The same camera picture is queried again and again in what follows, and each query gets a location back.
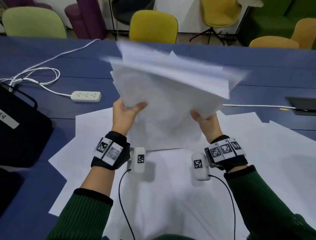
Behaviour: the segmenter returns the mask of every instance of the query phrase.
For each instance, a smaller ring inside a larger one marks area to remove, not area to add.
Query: person
[[[147,106],[139,103],[126,109],[120,98],[113,104],[113,127],[107,138],[122,145],[136,115]],[[199,124],[209,143],[228,136],[221,131],[216,114],[203,119],[196,111],[190,112]],[[294,214],[278,198],[260,177],[253,165],[248,166],[245,157],[237,156],[222,164],[224,177],[234,195],[244,223],[250,232],[248,240],[262,239],[316,239],[316,231],[299,214]],[[46,237],[57,239],[101,239],[113,205],[110,199],[115,171],[101,166],[92,166],[89,174],[76,189],[61,212],[59,219]],[[191,238],[165,234],[155,240],[189,240]]]

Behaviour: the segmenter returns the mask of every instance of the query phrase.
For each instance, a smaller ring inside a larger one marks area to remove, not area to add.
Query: purple armchair
[[[104,39],[106,26],[98,0],[77,0],[65,13],[79,39]]]
[[[33,0],[3,0],[4,3],[8,6],[8,8],[14,7],[39,7],[39,8],[47,8],[53,10],[51,5],[46,3],[35,3]]]

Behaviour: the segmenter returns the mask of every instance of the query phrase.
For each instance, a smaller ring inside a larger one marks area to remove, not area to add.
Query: power strip
[[[99,102],[101,100],[100,92],[74,91],[70,98],[74,102]]]

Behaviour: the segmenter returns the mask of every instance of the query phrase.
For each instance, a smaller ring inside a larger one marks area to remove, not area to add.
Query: green sleeve
[[[101,193],[76,189],[46,240],[100,240],[112,205]]]
[[[250,232],[249,239],[316,239],[316,231],[301,215],[290,211],[253,165],[224,177]]]

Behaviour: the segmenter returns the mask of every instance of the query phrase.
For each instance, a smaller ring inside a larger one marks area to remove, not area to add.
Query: yellow chair
[[[312,49],[316,38],[316,19],[303,18],[295,26],[292,40],[299,43],[301,49]]]
[[[264,36],[252,40],[249,47],[299,48],[299,44],[285,37]]]
[[[45,8],[9,8],[4,12],[2,22],[8,36],[67,38],[60,17]]]
[[[135,42],[175,43],[178,22],[165,12],[140,10],[133,14],[130,24],[130,40]]]
[[[209,33],[209,40],[207,42],[207,44],[209,44],[211,33],[214,33],[225,46],[223,39],[218,36],[213,28],[225,28],[235,24],[240,16],[241,5],[237,0],[201,0],[201,8],[203,9],[201,15],[204,23],[209,26],[210,29],[193,38]]]

